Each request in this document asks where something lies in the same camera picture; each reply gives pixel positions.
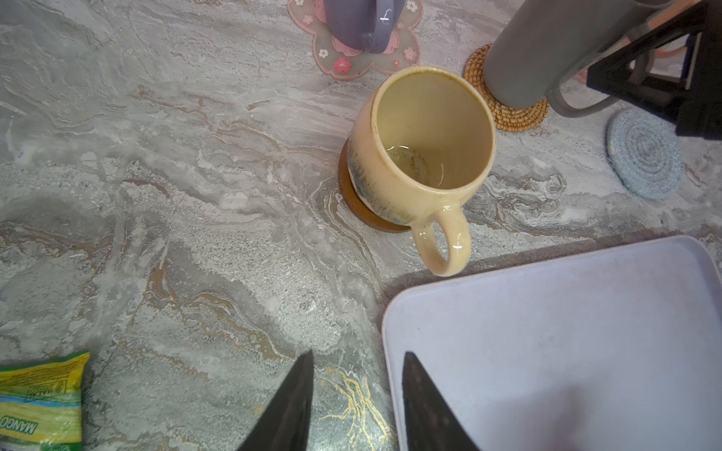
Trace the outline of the blue knitted round coaster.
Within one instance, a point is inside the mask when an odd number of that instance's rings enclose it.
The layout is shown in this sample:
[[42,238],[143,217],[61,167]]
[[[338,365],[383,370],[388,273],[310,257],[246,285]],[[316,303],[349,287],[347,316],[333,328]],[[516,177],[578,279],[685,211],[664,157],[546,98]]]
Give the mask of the blue knitted round coaster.
[[605,133],[607,160],[624,187],[650,201],[664,201],[684,173],[679,140],[669,124],[627,109],[611,118]]

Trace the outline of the brown round wooden coaster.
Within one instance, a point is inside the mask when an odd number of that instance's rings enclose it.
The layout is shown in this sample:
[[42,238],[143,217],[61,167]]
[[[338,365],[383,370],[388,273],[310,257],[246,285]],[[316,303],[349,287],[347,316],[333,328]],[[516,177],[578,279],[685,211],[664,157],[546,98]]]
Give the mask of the brown round wooden coaster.
[[387,233],[403,233],[409,231],[410,227],[407,225],[391,223],[375,214],[364,204],[359,195],[357,195],[353,187],[353,181],[347,163],[348,145],[349,140],[346,140],[340,154],[340,160],[338,161],[338,187],[340,188],[340,193],[347,207],[361,222],[372,229]]

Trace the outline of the woven rattan round coaster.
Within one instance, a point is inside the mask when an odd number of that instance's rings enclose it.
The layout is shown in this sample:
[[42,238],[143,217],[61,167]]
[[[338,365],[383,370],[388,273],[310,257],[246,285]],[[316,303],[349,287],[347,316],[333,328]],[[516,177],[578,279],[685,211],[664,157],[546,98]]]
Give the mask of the woven rattan round coaster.
[[463,78],[486,101],[492,112],[496,129],[509,133],[522,133],[541,125],[550,110],[547,99],[541,99],[524,109],[515,109],[500,103],[490,92],[484,79],[483,65],[491,47],[492,43],[487,43],[472,53],[464,66]]

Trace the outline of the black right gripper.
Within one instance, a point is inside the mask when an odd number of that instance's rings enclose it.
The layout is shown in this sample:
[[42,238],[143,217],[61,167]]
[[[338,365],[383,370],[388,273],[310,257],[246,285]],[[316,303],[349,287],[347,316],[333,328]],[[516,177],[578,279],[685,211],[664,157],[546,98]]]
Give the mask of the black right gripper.
[[[686,56],[679,77],[642,70],[634,81],[636,59],[686,37]],[[663,120],[674,121],[680,136],[721,138],[721,3],[701,1],[643,37],[593,64],[587,86],[627,101]]]

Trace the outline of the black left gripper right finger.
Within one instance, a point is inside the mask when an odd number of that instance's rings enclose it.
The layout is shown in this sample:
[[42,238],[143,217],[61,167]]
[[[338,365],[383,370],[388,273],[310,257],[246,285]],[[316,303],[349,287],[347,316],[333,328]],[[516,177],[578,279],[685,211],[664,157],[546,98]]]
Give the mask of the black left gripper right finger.
[[411,451],[479,451],[415,353],[404,355],[402,395]]

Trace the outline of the cream yellow mug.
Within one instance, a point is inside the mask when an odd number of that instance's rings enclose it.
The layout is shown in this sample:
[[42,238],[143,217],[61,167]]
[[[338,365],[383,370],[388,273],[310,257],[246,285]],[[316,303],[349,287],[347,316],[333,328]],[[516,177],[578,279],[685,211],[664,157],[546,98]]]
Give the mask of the cream yellow mug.
[[364,104],[348,138],[347,171],[361,203],[408,227],[438,276],[466,268],[471,237],[463,206],[496,157],[496,125],[481,94],[428,66],[388,77]]

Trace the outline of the grey green mug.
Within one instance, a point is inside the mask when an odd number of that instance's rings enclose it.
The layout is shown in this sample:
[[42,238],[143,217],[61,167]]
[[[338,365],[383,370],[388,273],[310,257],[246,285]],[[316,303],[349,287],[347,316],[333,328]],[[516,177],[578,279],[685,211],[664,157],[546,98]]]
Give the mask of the grey green mug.
[[585,108],[569,105],[560,86],[624,37],[650,31],[648,20],[669,1],[526,1],[485,56],[483,79],[491,95],[514,109],[546,99],[566,118],[582,118],[611,107],[608,96]]

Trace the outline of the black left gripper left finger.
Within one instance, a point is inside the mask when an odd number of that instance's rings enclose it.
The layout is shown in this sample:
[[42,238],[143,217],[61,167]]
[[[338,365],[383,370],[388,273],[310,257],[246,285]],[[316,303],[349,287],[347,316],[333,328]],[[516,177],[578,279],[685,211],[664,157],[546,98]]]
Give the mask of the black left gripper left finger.
[[313,398],[313,351],[300,355],[238,451],[305,451]]

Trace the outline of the pink flower silicone coaster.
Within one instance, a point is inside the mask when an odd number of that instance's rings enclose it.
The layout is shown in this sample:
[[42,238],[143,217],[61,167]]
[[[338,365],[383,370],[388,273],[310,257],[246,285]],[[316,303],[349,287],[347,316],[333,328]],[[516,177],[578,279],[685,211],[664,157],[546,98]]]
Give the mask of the pink flower silicone coaster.
[[291,20],[312,35],[313,57],[322,73],[335,80],[355,80],[371,70],[387,75],[419,63],[419,43],[414,29],[423,15],[421,1],[405,1],[389,44],[382,54],[347,46],[328,28],[322,1],[290,1]]

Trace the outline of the lavender mug white inside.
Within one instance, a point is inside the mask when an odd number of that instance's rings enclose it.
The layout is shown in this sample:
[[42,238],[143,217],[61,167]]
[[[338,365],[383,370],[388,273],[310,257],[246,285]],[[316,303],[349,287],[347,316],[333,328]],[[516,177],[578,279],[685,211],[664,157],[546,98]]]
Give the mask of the lavender mug white inside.
[[404,8],[402,0],[325,0],[326,23],[343,44],[383,54]]

